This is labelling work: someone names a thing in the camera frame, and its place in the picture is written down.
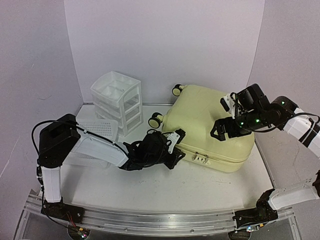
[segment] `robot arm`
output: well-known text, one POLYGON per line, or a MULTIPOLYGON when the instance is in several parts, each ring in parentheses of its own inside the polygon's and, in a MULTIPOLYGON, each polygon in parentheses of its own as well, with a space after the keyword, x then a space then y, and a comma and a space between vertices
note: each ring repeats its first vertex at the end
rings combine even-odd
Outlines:
POLYGON ((82 221, 84 209, 63 203, 61 165, 70 152, 80 153, 111 163, 126 171, 141 170, 155 164, 173 169, 185 153, 175 147, 185 136, 181 129, 165 136, 159 131, 148 132, 142 141, 132 144, 113 142, 77 126, 76 117, 67 114, 41 130, 37 178, 44 191, 42 213, 75 223, 82 221))
MULTIPOLYGON (((255 133, 267 133, 276 128, 294 136, 305 147, 320 157, 320 126, 293 101, 285 96, 269 102, 267 96, 257 84, 253 84, 239 93, 227 94, 220 100, 230 117, 215 121, 210 134, 219 141, 255 133)), ((238 229, 248 232, 259 229, 265 223, 278 218, 277 210, 297 203, 316 200, 320 197, 320 171, 317 178, 307 179, 290 187, 270 189, 262 194, 252 209, 235 212, 238 229)))

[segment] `white wall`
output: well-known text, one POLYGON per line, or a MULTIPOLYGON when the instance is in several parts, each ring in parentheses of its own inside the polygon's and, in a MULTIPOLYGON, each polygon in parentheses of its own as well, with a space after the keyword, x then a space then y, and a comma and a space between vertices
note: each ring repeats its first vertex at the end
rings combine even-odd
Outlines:
MULTIPOLYGON (((258 83, 270 101, 287 96, 320 115, 320 1, 266 0, 249 85, 258 83)), ((278 187, 315 177, 320 160, 285 132, 256 135, 278 187)), ((296 205, 305 240, 320 236, 320 201, 296 205)))
POLYGON ((63 0, 0 2, 0 239, 39 189, 32 127, 82 105, 63 0))
POLYGON ((176 83, 229 92, 249 79, 264 0, 65 0, 84 102, 103 74, 142 81, 144 102, 172 101, 176 83))

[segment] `yellow suitcase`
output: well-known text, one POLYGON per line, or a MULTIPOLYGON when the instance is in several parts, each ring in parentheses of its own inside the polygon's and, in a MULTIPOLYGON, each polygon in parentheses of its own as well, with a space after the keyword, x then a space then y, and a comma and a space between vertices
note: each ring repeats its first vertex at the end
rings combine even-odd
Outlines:
POLYGON ((177 145, 186 153, 184 160, 226 173, 240 169, 254 146, 254 134, 234 138, 228 138, 226 134, 226 141, 210 136, 215 120, 230 117, 220 104, 226 93, 197 85, 181 88, 181 93, 172 90, 174 95, 180 96, 166 115, 153 115, 159 121, 154 122, 151 118, 150 126, 157 128, 162 122, 163 133, 184 130, 185 137, 177 145))

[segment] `black cable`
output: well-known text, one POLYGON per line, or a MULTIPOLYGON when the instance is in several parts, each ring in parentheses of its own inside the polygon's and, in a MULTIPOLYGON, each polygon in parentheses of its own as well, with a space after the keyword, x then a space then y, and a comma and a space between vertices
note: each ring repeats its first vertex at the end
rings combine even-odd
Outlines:
POLYGON ((165 150, 165 148, 166 148, 167 143, 168 143, 168 141, 165 142, 165 143, 163 143, 162 150, 161 150, 161 153, 160 153, 160 156, 159 156, 158 160, 155 161, 154 163, 151 163, 150 165, 144 166, 144 168, 152 167, 152 166, 156 165, 156 164, 160 161, 160 159, 162 158, 162 155, 164 154, 164 150, 165 150))
MULTIPOLYGON (((34 148, 35 148, 35 150, 36 150, 36 152, 37 152, 38 155, 39 155, 39 149, 38 149, 37 144, 36 144, 36 141, 35 141, 35 130, 36 130, 36 128, 39 127, 40 125, 49 124, 49 123, 64 124, 64 125, 67 125, 67 126, 70 126, 70 127, 73 127, 73 128, 76 127, 77 129, 79 129, 79 130, 81 130, 81 131, 83 131, 83 132, 86 132, 86 133, 88 133, 88 134, 90 134, 90 135, 93 135, 93 136, 95 136, 95 137, 97 137, 97 138, 103 139, 103 140, 111 143, 112 145, 114 145, 114 146, 116 146, 117 148, 119 148, 119 149, 129 158, 129 156, 128 156, 128 154, 125 152, 125 150, 124 150, 122 147, 120 147, 118 144, 116 144, 115 142, 111 141, 110 139, 108 139, 108 138, 106 138, 106 137, 104 137, 104 136, 100 136, 100 135, 98 135, 98 134, 96 134, 96 133, 94 133, 94 132, 91 132, 91 131, 85 131, 82 127, 79 127, 79 126, 77 126, 77 125, 74 125, 74 124, 71 124, 71 123, 68 123, 68 122, 64 122, 64 121, 59 121, 59 120, 46 120, 46 121, 42 121, 42 122, 39 122, 38 124, 36 124, 36 125, 33 127, 32 131, 31 131, 31 140, 32 140, 33 146, 34 146, 34 148)), ((58 224, 58 225, 60 225, 60 226, 63 226, 63 227, 66 228, 66 229, 69 229, 69 230, 71 230, 71 231, 74 231, 74 232, 78 233, 78 232, 79 232, 79 229, 75 230, 75 229, 73 229, 73 228, 71 228, 71 227, 65 226, 65 225, 63 225, 63 224, 61 224, 61 223, 53 220, 53 219, 46 213, 45 208, 44 208, 44 195, 45 195, 45 190, 44 190, 43 187, 41 187, 41 188, 42 188, 42 200, 41 200, 41 204, 42 204, 43 212, 44 212, 44 214, 47 216, 47 218, 50 219, 52 222, 54 222, 54 223, 56 223, 56 224, 58 224)))
POLYGON ((165 134, 172 134, 172 133, 173 133, 173 131, 167 131, 167 132, 164 132, 162 134, 165 135, 165 134))
POLYGON ((155 130, 155 129, 149 129, 148 131, 146 131, 146 134, 151 134, 151 133, 150 133, 151 131, 153 131, 153 133, 154 133, 154 132, 157 132, 157 130, 155 130))
POLYGON ((65 226, 65 225, 63 225, 62 223, 53 220, 53 219, 46 213, 46 210, 45 210, 45 208, 44 208, 44 205, 45 205, 45 203, 44 203, 44 196, 45 196, 45 191, 42 190, 42 200, 41 200, 41 202, 42 202, 42 210, 43 210, 44 214, 47 216, 47 218, 50 219, 52 222, 54 222, 54 223, 56 223, 56 224, 58 224, 58 225, 60 225, 60 226, 62 226, 62 227, 64 227, 64 228, 66 228, 66 229, 69 229, 69 230, 71 230, 71 231, 74 231, 74 232, 78 233, 78 232, 79 232, 79 229, 78 229, 78 228, 77 228, 77 230, 75 230, 75 229, 73 229, 73 228, 71 228, 71 227, 65 226))
POLYGON ((280 123, 280 124, 278 124, 278 125, 276 125, 276 126, 274 126, 274 127, 271 127, 271 128, 269 128, 269 129, 266 129, 266 130, 254 130, 254 129, 248 129, 248 128, 243 128, 242 126, 240 126, 239 124, 238 124, 238 122, 237 122, 237 118, 238 118, 238 95, 235 93, 235 92, 232 92, 231 94, 230 94, 230 97, 232 98, 232 95, 234 95, 234 101, 235 101, 235 113, 234 113, 234 118, 235 118, 235 123, 240 127, 240 128, 242 128, 242 129, 244 129, 244 130, 247 130, 247 131, 249 131, 249 132, 253 132, 253 133, 269 133, 269 132, 271 132, 271 131, 273 131, 273 130, 275 130, 275 129, 277 129, 278 127, 280 127, 282 124, 284 124, 284 123, 286 123, 287 121, 289 121, 290 119, 293 119, 293 118, 295 118, 295 117, 298 117, 298 116, 303 116, 303 115, 305 115, 305 116, 314 116, 314 117, 317 117, 318 118, 318 120, 316 121, 316 123, 315 124, 318 124, 318 123, 320 123, 320 116, 318 116, 318 115, 316 115, 316 114, 313 114, 313 113, 309 113, 309 112, 299 112, 299 113, 296 113, 296 114, 293 114, 291 117, 289 117, 288 119, 286 119, 285 121, 283 121, 282 123, 280 123))
POLYGON ((291 117, 289 117, 287 120, 283 121, 282 123, 272 127, 272 128, 269 128, 269 129, 266 129, 266 130, 251 130, 251 129, 246 129, 246 128, 243 128, 241 127, 240 125, 238 125, 238 123, 236 123, 239 127, 241 127, 242 129, 244 130, 247 130, 247 131, 250 131, 250 132, 254 132, 254 133, 269 133, 273 130, 275 130, 276 128, 280 127, 282 124, 285 124, 287 121, 295 118, 295 117, 298 117, 298 116, 314 116, 314 117, 318 117, 318 120, 316 121, 315 124, 318 124, 320 122, 320 116, 316 115, 316 114, 313 114, 313 113, 309 113, 309 112, 299 112, 299 113, 296 113, 294 115, 292 115, 291 117))
POLYGON ((110 139, 108 139, 108 138, 106 138, 106 137, 104 137, 104 136, 98 135, 98 134, 96 134, 96 133, 94 133, 94 132, 92 132, 92 131, 88 131, 88 130, 86 131, 85 129, 83 129, 82 127, 79 127, 79 126, 77 126, 77 125, 74 125, 74 124, 71 124, 71 123, 68 123, 68 122, 65 122, 65 121, 58 121, 58 120, 46 120, 46 121, 42 121, 42 122, 39 122, 38 124, 36 124, 36 125, 33 127, 32 131, 31 131, 31 139, 32 139, 33 146, 34 146, 36 152, 38 153, 38 155, 39 155, 39 150, 38 150, 38 147, 37 147, 37 144, 36 144, 36 141, 35 141, 34 133, 35 133, 35 130, 36 130, 37 127, 39 127, 40 125, 43 125, 43 124, 48 124, 48 123, 58 123, 58 124, 64 124, 64 125, 67 125, 67 126, 70 126, 70 127, 76 127, 77 129, 79 129, 79 130, 81 130, 81 131, 83 131, 83 132, 86 132, 86 133, 88 133, 88 134, 90 134, 90 135, 92 135, 92 136, 95 136, 95 137, 97 137, 97 138, 103 139, 103 140, 111 143, 112 145, 114 145, 114 146, 116 146, 117 148, 119 148, 119 149, 125 154, 125 156, 126 156, 127 158, 129 157, 128 154, 127 154, 127 152, 126 152, 122 147, 120 147, 118 144, 116 144, 115 142, 111 141, 110 139))

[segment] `white storage rack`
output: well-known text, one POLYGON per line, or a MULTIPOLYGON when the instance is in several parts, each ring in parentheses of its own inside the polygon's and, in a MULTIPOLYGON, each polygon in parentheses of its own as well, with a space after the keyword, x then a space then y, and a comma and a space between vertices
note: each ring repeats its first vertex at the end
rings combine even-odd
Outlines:
POLYGON ((95 114, 118 122, 118 134, 125 137, 143 122, 141 82, 111 71, 91 87, 95 114))

